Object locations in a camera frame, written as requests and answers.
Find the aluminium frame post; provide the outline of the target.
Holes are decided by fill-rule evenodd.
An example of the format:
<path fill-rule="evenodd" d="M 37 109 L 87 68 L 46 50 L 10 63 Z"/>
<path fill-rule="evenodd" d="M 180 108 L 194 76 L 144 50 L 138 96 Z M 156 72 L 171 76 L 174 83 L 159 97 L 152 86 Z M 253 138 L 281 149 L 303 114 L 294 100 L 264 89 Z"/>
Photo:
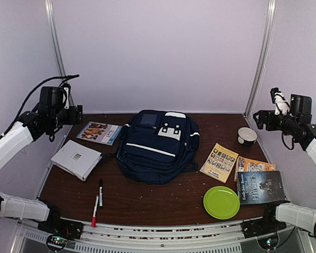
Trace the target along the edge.
<path fill-rule="evenodd" d="M 278 4 L 278 1 L 276 0 L 268 1 L 268 9 L 267 9 L 267 14 L 266 14 L 266 19 L 265 19 L 265 26 L 264 26 L 263 39 L 261 43 L 259 59 L 256 66 L 256 72 L 254 75 L 250 95 L 249 95 L 246 109 L 244 112 L 244 116 L 247 119 L 252 118 L 255 105 L 258 101 L 259 92 L 261 89 L 262 80 L 265 73 L 266 60 L 268 58 L 268 55 L 271 49 L 271 44 L 272 44 L 277 4 Z"/>
<path fill-rule="evenodd" d="M 63 63 L 62 54 L 61 54 L 60 43 L 58 39 L 58 33 L 57 33 L 56 21 L 55 21 L 54 9 L 53 9 L 53 1 L 45 0 L 44 4 L 45 4 L 46 17 L 47 17 L 48 25 L 50 28 L 51 39 L 53 43 L 53 50 L 54 50 L 57 70 L 60 76 L 65 76 L 66 72 L 65 72 L 65 66 Z"/>

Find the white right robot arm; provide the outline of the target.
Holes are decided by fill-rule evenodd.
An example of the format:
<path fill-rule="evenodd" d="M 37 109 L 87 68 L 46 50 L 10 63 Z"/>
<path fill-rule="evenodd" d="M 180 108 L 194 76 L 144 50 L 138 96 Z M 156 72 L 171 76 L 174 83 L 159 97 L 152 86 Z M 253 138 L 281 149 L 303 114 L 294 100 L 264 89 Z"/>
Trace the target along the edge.
<path fill-rule="evenodd" d="M 316 165 L 316 124 L 311 122 L 311 97 L 293 94 L 286 100 L 277 88 L 272 88 L 270 93 L 275 110 L 260 110 L 253 114 L 258 129 L 281 131 L 283 137 L 290 135 L 291 143 L 298 143 Z M 281 223 L 310 232 L 316 239 L 316 209 L 284 200 L 274 201 L 267 205 L 259 227 L 269 233 Z"/>

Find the green plastic plate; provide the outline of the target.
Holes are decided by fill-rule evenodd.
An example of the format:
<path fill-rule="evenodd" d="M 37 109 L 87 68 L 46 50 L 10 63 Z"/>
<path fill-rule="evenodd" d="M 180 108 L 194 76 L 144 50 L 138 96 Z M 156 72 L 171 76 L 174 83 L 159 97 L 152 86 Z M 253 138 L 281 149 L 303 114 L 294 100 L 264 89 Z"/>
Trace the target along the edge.
<path fill-rule="evenodd" d="M 216 186 L 210 188 L 204 194 L 203 206 L 211 217 L 219 220 L 228 220 L 239 212 L 240 200 L 232 189 Z"/>

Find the dark Wuthering Heights book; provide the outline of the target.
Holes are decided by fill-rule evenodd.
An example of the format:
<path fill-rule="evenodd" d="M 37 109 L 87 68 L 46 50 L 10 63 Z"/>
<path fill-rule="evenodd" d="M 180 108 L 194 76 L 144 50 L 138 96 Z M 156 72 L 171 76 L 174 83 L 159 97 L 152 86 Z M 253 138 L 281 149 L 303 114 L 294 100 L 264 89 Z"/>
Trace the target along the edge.
<path fill-rule="evenodd" d="M 259 205 L 285 200 L 280 171 L 238 172 L 241 205 Z"/>

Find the right aluminium frame post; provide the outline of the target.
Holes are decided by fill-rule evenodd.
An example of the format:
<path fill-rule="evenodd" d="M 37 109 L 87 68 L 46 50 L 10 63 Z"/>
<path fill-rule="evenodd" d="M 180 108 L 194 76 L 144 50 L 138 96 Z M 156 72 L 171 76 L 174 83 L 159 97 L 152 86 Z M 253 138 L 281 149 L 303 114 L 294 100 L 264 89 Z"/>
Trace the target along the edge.
<path fill-rule="evenodd" d="M 268 55 L 271 49 L 271 44 L 272 44 L 277 4 L 278 4 L 278 1 L 276 0 L 268 1 L 268 9 L 267 9 L 267 14 L 266 14 L 266 19 L 265 19 L 265 26 L 264 26 L 263 39 L 261 43 L 259 59 L 256 66 L 256 72 L 254 75 L 250 95 L 249 95 L 246 109 L 244 112 L 244 116 L 247 119 L 252 118 L 255 105 L 258 101 L 259 92 L 261 89 L 262 80 L 265 73 L 266 60 L 268 58 Z"/>

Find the orange cartoon booklet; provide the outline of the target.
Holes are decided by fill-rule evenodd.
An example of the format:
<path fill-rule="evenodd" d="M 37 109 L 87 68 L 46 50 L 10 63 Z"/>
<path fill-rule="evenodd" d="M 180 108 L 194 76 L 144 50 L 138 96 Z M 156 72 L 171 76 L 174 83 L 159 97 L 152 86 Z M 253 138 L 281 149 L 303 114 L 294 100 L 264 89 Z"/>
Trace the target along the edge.
<path fill-rule="evenodd" d="M 275 171 L 276 165 L 262 162 L 258 160 L 244 158 L 239 156 L 235 163 L 235 173 L 234 173 L 234 181 L 238 180 L 239 172 L 260 172 L 260 171 Z"/>

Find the red marker pen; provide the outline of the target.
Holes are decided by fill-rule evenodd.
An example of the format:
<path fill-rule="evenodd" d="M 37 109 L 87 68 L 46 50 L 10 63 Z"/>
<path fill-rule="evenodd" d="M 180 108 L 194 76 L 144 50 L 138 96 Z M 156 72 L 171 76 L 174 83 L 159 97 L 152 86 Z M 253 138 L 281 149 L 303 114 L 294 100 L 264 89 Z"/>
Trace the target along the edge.
<path fill-rule="evenodd" d="M 99 202 L 99 196 L 96 196 L 93 215 L 92 215 L 92 222 L 91 222 L 91 227 L 93 227 L 93 228 L 96 227 L 96 214 L 97 214 L 97 208 L 99 206 L 98 202 Z"/>

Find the navy blue student backpack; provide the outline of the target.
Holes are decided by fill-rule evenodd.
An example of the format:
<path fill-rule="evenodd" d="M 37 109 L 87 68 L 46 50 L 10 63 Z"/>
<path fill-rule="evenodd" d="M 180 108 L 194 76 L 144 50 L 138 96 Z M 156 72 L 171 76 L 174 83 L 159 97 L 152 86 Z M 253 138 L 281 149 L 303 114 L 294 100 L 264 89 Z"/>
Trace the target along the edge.
<path fill-rule="evenodd" d="M 198 124 L 181 112 L 142 110 L 120 131 L 117 164 L 122 174 L 147 184 L 166 184 L 198 170 Z"/>

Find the dog cover workbook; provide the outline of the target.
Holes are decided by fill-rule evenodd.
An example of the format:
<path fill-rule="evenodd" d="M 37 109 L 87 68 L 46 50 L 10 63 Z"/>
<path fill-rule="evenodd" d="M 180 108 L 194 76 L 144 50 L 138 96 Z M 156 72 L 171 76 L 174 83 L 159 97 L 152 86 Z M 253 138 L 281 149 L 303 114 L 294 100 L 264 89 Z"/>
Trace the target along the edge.
<path fill-rule="evenodd" d="M 76 136 L 78 139 L 112 146 L 122 126 L 89 122 Z"/>

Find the left aluminium frame post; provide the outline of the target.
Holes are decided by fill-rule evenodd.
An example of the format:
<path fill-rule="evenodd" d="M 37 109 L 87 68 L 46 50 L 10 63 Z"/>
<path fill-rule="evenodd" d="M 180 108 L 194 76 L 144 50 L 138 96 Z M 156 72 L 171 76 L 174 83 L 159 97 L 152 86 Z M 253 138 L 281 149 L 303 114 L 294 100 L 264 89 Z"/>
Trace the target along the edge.
<path fill-rule="evenodd" d="M 65 76 L 66 72 L 65 72 L 65 66 L 63 63 L 62 54 L 61 54 L 60 43 L 58 39 L 58 33 L 57 33 L 56 21 L 55 21 L 54 9 L 53 9 L 53 1 L 45 0 L 44 4 L 45 4 L 46 17 L 47 17 L 48 25 L 50 28 L 51 39 L 53 43 L 53 50 L 54 50 L 57 70 L 60 76 Z"/>

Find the yellow portrait grid booklet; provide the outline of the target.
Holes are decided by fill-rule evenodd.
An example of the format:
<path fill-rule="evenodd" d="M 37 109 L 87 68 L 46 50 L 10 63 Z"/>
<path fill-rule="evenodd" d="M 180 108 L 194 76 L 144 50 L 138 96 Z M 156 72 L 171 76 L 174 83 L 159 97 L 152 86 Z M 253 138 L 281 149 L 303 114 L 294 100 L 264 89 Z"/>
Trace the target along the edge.
<path fill-rule="evenodd" d="M 216 143 L 205 163 L 201 166 L 200 172 L 226 183 L 238 156 L 236 152 Z"/>

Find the white paperback book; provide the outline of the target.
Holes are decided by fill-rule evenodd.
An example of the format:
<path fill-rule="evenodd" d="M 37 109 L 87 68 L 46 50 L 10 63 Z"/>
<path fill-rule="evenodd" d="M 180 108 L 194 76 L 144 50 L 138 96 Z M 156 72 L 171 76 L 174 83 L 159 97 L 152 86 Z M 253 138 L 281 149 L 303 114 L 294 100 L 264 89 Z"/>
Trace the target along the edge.
<path fill-rule="evenodd" d="M 100 152 L 69 140 L 51 158 L 51 161 L 59 168 L 85 181 L 101 158 Z"/>

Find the front aluminium rail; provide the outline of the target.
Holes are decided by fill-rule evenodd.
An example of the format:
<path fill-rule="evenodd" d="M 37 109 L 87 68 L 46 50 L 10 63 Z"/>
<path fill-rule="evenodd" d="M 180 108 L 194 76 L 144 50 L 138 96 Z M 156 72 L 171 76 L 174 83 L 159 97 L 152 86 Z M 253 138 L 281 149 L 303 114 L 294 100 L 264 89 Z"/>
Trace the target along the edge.
<path fill-rule="evenodd" d="M 316 252 L 309 234 L 287 225 L 247 238 L 248 219 L 190 226 L 127 226 L 82 222 L 79 238 L 59 252 Z"/>

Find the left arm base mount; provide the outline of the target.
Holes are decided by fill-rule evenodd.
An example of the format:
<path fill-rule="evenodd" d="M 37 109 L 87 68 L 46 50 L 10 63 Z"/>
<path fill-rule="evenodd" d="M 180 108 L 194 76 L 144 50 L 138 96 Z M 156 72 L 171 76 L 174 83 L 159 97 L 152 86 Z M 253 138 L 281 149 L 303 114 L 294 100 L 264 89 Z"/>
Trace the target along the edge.
<path fill-rule="evenodd" d="M 48 221 L 37 221 L 37 228 L 48 233 L 46 246 L 51 252 L 59 252 L 74 247 L 75 240 L 81 238 L 84 225 L 81 222 L 60 219 L 55 225 Z"/>

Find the black marker pen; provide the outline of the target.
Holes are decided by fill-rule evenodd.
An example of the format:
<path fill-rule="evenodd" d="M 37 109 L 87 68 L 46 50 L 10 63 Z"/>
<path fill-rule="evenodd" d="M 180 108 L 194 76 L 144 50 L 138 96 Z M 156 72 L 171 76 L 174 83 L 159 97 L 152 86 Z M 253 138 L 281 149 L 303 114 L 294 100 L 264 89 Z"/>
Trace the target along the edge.
<path fill-rule="evenodd" d="M 98 193 L 99 193 L 99 207 L 103 208 L 103 180 L 102 179 L 99 180 Z"/>

